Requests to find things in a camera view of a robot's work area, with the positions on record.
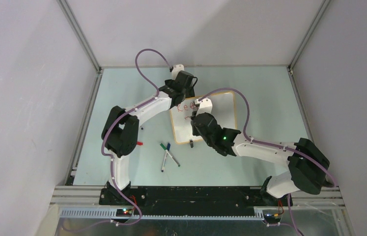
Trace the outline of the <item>whiteboard with orange frame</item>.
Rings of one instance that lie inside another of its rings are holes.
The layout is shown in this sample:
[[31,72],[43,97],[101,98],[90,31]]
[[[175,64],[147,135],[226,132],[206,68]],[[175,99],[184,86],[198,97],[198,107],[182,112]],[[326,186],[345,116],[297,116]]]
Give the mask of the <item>whiteboard with orange frame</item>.
[[[229,92],[214,93],[207,97],[212,102],[211,115],[221,127],[237,129],[235,94]],[[195,105],[197,97],[187,98],[178,106],[170,109],[170,117],[174,140],[177,144],[187,144],[190,141],[201,141],[202,137],[194,136],[191,127],[191,115],[198,108]]]

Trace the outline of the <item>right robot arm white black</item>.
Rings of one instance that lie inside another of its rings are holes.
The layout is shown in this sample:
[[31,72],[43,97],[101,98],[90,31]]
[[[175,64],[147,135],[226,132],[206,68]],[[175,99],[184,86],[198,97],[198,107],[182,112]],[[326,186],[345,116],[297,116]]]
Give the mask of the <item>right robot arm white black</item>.
[[334,186],[327,180],[330,161],[309,139],[300,138],[295,143],[260,141],[245,137],[240,130],[221,127],[210,113],[192,116],[191,126],[193,134],[222,156],[252,157],[286,168],[262,185],[260,197],[268,206],[292,192],[318,195],[323,187]]

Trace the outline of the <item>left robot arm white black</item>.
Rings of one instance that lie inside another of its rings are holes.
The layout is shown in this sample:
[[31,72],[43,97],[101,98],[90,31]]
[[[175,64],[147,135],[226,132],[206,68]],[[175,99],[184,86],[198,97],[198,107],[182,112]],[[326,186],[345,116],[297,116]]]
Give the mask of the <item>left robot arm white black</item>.
[[130,199],[129,155],[137,146],[140,126],[159,113],[180,105],[194,94],[198,79],[184,70],[147,99],[128,108],[112,107],[102,131],[101,153],[110,159],[108,185],[113,187],[111,198],[119,205]]

